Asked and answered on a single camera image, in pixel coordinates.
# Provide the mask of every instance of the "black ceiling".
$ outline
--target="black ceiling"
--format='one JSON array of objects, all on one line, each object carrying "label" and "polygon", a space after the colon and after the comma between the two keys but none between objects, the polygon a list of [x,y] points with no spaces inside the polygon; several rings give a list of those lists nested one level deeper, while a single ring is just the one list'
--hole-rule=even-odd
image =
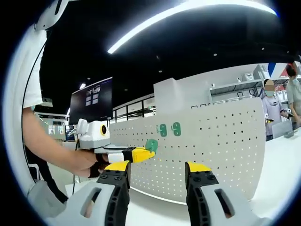
[{"label": "black ceiling", "polygon": [[153,84],[167,78],[236,65],[289,62],[296,56],[299,25],[292,12],[296,9],[271,2],[266,4],[278,16],[239,6],[182,12],[142,31],[112,55],[107,53],[129,30],[180,2],[69,2],[48,32],[41,63],[42,94],[54,106],[46,111],[66,113],[71,93],[83,82],[88,85],[113,76],[113,106],[118,106],[152,93]]}]

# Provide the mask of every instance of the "white tabletop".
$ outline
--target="white tabletop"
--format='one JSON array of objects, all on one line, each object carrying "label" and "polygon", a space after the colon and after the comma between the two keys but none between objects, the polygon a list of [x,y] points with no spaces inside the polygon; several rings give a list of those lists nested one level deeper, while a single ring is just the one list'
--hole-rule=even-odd
[{"label": "white tabletop", "polygon": [[253,199],[259,217],[274,218],[294,194],[301,176],[301,129],[291,138],[266,142],[261,177]]},{"label": "white tabletop", "polygon": [[[300,181],[301,129],[291,138],[279,137],[266,142],[261,177],[251,209],[259,217],[274,218],[282,211]],[[75,192],[89,181],[77,183]],[[66,186],[68,196],[72,185]],[[189,226],[185,205],[158,200],[130,189],[127,226]]]}]

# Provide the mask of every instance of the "white shirt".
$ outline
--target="white shirt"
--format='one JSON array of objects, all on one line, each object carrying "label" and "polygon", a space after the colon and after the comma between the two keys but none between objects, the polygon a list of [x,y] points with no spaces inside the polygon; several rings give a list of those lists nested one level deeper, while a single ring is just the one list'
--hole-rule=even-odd
[{"label": "white shirt", "polygon": [[[38,43],[39,49],[41,49],[47,40],[46,31],[41,35],[41,39]],[[43,103],[41,86],[40,86],[40,65],[43,56],[44,48],[41,51],[30,75],[28,85],[25,92],[23,108],[40,105]]]},{"label": "white shirt", "polygon": [[265,97],[262,100],[263,112],[268,114],[269,119],[273,119],[274,121],[266,124],[266,135],[272,135],[272,126],[278,123],[281,123],[281,114],[280,112],[283,109],[281,102],[278,97],[273,95],[272,97]]}]

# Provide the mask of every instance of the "led light strip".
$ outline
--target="led light strip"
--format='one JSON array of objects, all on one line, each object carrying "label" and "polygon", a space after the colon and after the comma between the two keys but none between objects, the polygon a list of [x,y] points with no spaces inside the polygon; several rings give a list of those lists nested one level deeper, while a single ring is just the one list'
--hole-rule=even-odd
[{"label": "led light strip", "polygon": [[130,40],[132,37],[137,35],[139,32],[143,31],[145,28],[153,25],[154,23],[163,20],[166,17],[172,16],[176,13],[180,13],[193,8],[200,8],[205,6],[214,6],[214,5],[239,5],[239,6],[247,6],[252,8],[257,8],[259,10],[270,12],[274,15],[277,15],[274,10],[271,8],[262,5],[258,2],[249,1],[249,0],[190,0],[179,6],[170,8],[164,12],[161,12],[150,19],[144,21],[143,23],[136,26],[134,29],[129,31],[125,36],[119,39],[109,50],[108,53],[114,53],[120,46]]}]

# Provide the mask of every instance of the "face mask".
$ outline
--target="face mask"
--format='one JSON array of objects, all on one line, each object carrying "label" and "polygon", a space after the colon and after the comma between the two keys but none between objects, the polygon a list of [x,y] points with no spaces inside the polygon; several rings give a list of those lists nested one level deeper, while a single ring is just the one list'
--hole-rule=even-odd
[{"label": "face mask", "polygon": [[268,97],[271,97],[274,95],[274,91],[265,91],[265,94],[268,96]]},{"label": "face mask", "polygon": [[293,84],[294,85],[297,85],[299,83],[299,81],[297,80],[297,78],[295,78],[294,80],[293,80]]}]

